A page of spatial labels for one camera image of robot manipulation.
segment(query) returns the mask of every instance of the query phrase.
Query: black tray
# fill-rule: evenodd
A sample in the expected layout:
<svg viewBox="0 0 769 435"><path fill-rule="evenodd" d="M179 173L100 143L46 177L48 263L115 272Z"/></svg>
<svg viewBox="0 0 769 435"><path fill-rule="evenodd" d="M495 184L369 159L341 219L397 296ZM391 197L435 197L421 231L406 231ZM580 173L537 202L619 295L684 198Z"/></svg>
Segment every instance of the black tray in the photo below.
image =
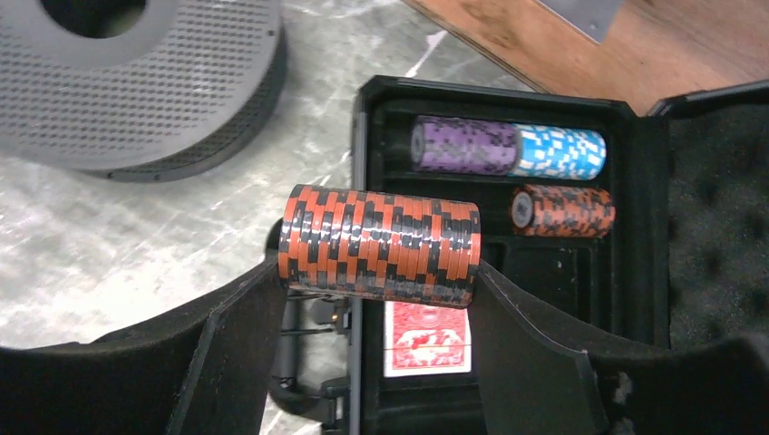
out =
<svg viewBox="0 0 769 435"><path fill-rule="evenodd" d="M765 102L767 90L764 82L675 97L638 117L622 101L376 76L355 101L353 189L477 204L482 256L512 282L584 322L668 347L669 119ZM607 164L591 181L412 172L409 139L418 114L598 131ZM603 239L514 236L508 206L514 187L525 183L608 190L617 208L613 230ZM384 304L355 300L352 315L344 413L350 435L486 433L474 371L384 378Z"/></svg>

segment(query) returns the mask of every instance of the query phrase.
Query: gray countertop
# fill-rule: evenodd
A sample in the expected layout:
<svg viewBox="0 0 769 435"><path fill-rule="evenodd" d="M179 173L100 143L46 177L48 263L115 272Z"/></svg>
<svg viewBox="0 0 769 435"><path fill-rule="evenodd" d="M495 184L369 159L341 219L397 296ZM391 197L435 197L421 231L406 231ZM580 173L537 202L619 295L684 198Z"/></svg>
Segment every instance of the gray countertop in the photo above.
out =
<svg viewBox="0 0 769 435"><path fill-rule="evenodd" d="M528 89L399 0L290 0L284 18L277 111L214 170L121 184L2 157L0 345L90 342L250 269L295 184L349 186L352 100L372 75ZM305 382L344 373L340 337L308 345ZM268 401L263 435L317 432Z"/></svg>

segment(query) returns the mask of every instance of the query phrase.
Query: purple poker chip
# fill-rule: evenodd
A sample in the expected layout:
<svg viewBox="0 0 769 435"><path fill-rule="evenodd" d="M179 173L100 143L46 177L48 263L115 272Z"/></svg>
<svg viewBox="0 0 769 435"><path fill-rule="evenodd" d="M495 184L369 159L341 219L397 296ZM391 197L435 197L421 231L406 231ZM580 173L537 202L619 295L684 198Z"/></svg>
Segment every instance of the purple poker chip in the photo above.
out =
<svg viewBox="0 0 769 435"><path fill-rule="evenodd" d="M418 116L412 163L417 171L507 175L521 157L519 137L508 122Z"/></svg>

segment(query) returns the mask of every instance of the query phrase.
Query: red playing card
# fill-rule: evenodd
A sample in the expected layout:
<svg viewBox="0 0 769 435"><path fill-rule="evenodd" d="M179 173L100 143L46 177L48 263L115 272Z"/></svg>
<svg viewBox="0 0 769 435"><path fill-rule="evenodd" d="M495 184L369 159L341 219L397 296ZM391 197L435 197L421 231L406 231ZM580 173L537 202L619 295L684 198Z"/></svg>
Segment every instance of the red playing card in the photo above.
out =
<svg viewBox="0 0 769 435"><path fill-rule="evenodd" d="M462 373L471 369L466 310L384 304L384 377Z"/></svg>

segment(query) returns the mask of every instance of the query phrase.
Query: wooden surface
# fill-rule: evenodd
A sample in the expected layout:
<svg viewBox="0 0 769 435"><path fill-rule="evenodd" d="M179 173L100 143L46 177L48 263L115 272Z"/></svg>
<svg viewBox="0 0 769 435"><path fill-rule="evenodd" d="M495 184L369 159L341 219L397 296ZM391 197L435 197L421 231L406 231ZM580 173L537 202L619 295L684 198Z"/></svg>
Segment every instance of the wooden surface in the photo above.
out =
<svg viewBox="0 0 769 435"><path fill-rule="evenodd" d="M627 101L769 78L769 1L626 0L596 44L535 0L405 0L537 90Z"/></svg>

